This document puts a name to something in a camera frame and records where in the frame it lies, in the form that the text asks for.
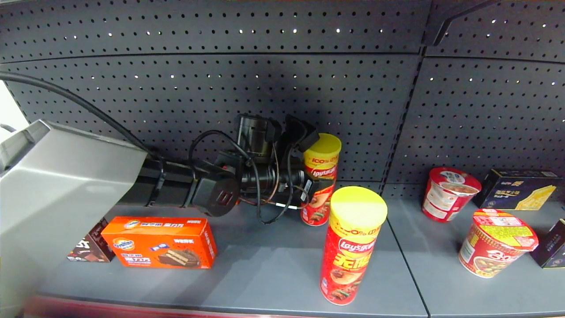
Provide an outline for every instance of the red noodle cup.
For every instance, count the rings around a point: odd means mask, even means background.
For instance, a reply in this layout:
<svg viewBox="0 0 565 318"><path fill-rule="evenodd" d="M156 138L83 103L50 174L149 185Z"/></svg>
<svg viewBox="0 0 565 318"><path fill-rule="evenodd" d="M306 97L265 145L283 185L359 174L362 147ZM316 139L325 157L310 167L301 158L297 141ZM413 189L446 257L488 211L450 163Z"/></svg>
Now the red noodle cup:
<svg viewBox="0 0 565 318"><path fill-rule="evenodd" d="M468 173L437 167L429 172L422 211L432 220L449 222L481 191L481 183Z"/></svg>
<svg viewBox="0 0 565 318"><path fill-rule="evenodd" d="M495 209L473 214L473 224L461 250L459 261L471 273L491 278L539 241L536 233L519 218Z"/></svg>

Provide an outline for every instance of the pegboard wall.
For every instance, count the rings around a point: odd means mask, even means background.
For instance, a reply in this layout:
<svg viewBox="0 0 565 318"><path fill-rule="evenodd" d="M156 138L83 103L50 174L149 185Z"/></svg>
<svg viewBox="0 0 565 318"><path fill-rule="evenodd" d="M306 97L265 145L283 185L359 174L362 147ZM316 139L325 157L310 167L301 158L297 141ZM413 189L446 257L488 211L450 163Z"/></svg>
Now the pegboard wall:
<svg viewBox="0 0 565 318"><path fill-rule="evenodd" d="M416 55L174 54L19 62L5 70L65 86L171 157L186 157L206 130L233 136L238 113L281 123L295 115L341 139L341 179L381 181L417 63ZM120 137L54 93L8 85L30 121ZM196 154L213 161L225 147L208 137Z"/></svg>
<svg viewBox="0 0 565 318"><path fill-rule="evenodd" d="M293 114L344 142L342 184L384 185L386 197L418 196L440 165L565 175L565 5L453 12L439 45L424 46L441 4L14 3L0 7L0 69L69 88L172 157L203 131L233 133L237 113ZM9 89L29 121L117 136L55 94ZM206 139L197 155L223 147Z"/></svg>
<svg viewBox="0 0 565 318"><path fill-rule="evenodd" d="M501 1L454 19L427 55L565 62L564 16L563 1Z"/></svg>

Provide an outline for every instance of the dark blue box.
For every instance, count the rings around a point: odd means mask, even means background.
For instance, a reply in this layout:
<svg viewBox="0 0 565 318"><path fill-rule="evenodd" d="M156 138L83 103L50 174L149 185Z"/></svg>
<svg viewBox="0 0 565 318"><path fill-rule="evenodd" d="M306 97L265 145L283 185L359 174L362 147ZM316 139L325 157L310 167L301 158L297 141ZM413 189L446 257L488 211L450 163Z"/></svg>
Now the dark blue box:
<svg viewBox="0 0 565 318"><path fill-rule="evenodd" d="M539 210L561 184L547 170L491 169L473 201L481 209Z"/></svg>
<svg viewBox="0 0 565 318"><path fill-rule="evenodd" d="M561 219L531 253L542 268L565 267L565 220Z"/></svg>

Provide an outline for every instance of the brown box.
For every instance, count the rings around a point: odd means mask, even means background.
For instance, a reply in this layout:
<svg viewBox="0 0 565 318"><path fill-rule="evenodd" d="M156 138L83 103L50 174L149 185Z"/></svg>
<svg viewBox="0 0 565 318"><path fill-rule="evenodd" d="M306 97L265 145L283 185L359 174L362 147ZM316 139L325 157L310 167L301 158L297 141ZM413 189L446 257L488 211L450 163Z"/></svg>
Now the brown box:
<svg viewBox="0 0 565 318"><path fill-rule="evenodd" d="M115 254L106 240L102 237L102 230L108 221L102 218L88 234L76 245L75 249L67 255L69 261L104 262L111 261Z"/></svg>

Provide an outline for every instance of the yellow lid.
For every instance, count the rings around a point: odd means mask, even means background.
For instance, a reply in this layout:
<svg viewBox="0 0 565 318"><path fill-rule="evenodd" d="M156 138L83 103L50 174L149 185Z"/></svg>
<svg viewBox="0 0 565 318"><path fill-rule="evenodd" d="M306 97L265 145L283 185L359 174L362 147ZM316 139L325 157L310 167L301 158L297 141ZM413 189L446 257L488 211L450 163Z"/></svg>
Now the yellow lid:
<svg viewBox="0 0 565 318"><path fill-rule="evenodd" d="M343 187L332 195L331 214L350 226L375 228L386 220L388 208L380 195L363 187Z"/></svg>
<svg viewBox="0 0 565 318"><path fill-rule="evenodd" d="M341 151L341 141L338 137L330 134L318 134L320 139L314 143L306 152L317 152L322 154L336 155Z"/></svg>

